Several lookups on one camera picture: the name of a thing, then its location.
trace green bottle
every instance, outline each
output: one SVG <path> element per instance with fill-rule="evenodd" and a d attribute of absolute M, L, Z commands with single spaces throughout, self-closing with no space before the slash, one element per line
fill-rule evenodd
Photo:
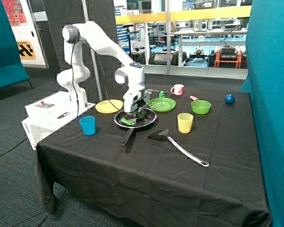
<path fill-rule="evenodd" d="M 165 98 L 165 93 L 164 93 L 164 91 L 160 91 L 159 98 Z"/>

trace black frying pan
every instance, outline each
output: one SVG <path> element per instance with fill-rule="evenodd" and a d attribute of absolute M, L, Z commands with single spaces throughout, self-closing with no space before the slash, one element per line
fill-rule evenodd
<path fill-rule="evenodd" d="M 124 113 L 124 112 L 121 112 L 121 111 L 118 112 L 115 115 L 115 123 L 117 125 L 119 125 L 121 128 L 128 129 L 126 134 L 125 134 L 125 136 L 124 136 L 124 139 L 123 139 L 123 142 L 122 142 L 121 146 L 126 146 L 127 145 L 128 140 L 130 139 L 130 137 L 132 136 L 133 132 L 136 129 L 145 128 L 146 126 L 148 126 L 151 123 L 153 123 L 156 120 L 156 118 L 157 118 L 156 113 L 153 110 L 151 110 L 151 109 L 146 108 L 143 111 L 143 113 L 145 114 L 145 118 L 144 119 L 138 119 L 138 117 L 135 116 L 134 114 L 127 114 L 127 113 Z M 122 118 L 125 118 L 128 121 L 134 122 L 135 125 L 134 126 L 129 126 L 127 124 L 122 123 L 121 122 Z"/>

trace orange machine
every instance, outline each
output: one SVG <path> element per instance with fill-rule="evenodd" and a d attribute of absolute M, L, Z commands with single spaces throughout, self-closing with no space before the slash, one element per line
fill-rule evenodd
<path fill-rule="evenodd" d="M 234 46 L 224 46 L 216 53 L 214 67 L 240 69 L 242 62 L 242 52 Z"/>

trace white control box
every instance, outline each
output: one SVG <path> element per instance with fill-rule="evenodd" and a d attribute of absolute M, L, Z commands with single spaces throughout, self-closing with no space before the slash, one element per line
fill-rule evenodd
<path fill-rule="evenodd" d="M 22 121 L 22 125 L 33 150 L 36 150 L 36 145 L 39 141 L 54 131 L 57 131 L 75 119 L 77 115 L 79 116 L 94 105 L 88 103 L 87 107 L 77 113 L 76 105 L 71 102 L 69 93 L 59 91 L 25 106 L 28 118 Z"/>

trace teal chair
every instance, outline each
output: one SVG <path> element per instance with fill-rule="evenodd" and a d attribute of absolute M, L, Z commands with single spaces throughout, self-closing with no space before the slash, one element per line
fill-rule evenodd
<path fill-rule="evenodd" d="M 21 64 L 18 45 L 0 0 L 0 88 L 26 80 L 29 77 Z"/>
<path fill-rule="evenodd" d="M 254 0 L 246 40 L 248 77 L 272 226 L 284 227 L 284 1 Z"/>

